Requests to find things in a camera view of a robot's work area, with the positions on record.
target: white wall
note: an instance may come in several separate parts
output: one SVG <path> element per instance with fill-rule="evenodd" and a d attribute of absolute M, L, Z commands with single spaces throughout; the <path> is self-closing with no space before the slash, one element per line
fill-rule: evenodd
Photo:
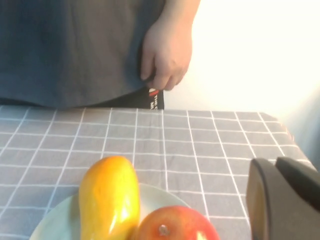
<path fill-rule="evenodd" d="M 310 156 L 319 101 L 320 0 L 202 0 L 189 71 L 166 108 L 262 111 Z"/>

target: apple stem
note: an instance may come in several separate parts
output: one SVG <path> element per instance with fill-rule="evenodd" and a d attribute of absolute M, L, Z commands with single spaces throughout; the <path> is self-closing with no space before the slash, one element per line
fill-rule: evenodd
<path fill-rule="evenodd" d="M 170 231 L 169 231 L 169 229 L 167 228 L 166 225 L 161 225 L 159 227 L 159 233 L 160 233 L 160 236 L 168 237 L 169 234 L 170 234 Z"/>

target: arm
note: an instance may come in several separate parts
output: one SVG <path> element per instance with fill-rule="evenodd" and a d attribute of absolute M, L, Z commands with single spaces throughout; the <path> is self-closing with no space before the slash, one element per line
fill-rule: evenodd
<path fill-rule="evenodd" d="M 160 18 L 192 25 L 201 0 L 166 0 Z"/>
<path fill-rule="evenodd" d="M 155 70 L 149 88 L 172 90 L 184 78 L 192 56 L 192 28 L 201 0 L 165 0 L 159 19 L 143 41 L 141 79 Z"/>

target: tablecloth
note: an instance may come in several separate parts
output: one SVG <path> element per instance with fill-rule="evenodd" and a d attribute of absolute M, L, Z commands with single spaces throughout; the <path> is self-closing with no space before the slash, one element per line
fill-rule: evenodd
<path fill-rule="evenodd" d="M 29 239 L 78 190 L 89 166 L 123 155 L 138 179 L 208 217 L 222 240 L 250 240 L 250 160 L 312 164 L 274 117 L 260 112 L 0 107 L 0 240 Z"/>

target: hand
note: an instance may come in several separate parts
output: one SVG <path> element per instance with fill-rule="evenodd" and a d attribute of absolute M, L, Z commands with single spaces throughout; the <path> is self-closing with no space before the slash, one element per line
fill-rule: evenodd
<path fill-rule="evenodd" d="M 141 79 L 149 88 L 172 90 L 185 76 L 192 55 L 192 26 L 159 18 L 144 37 Z"/>

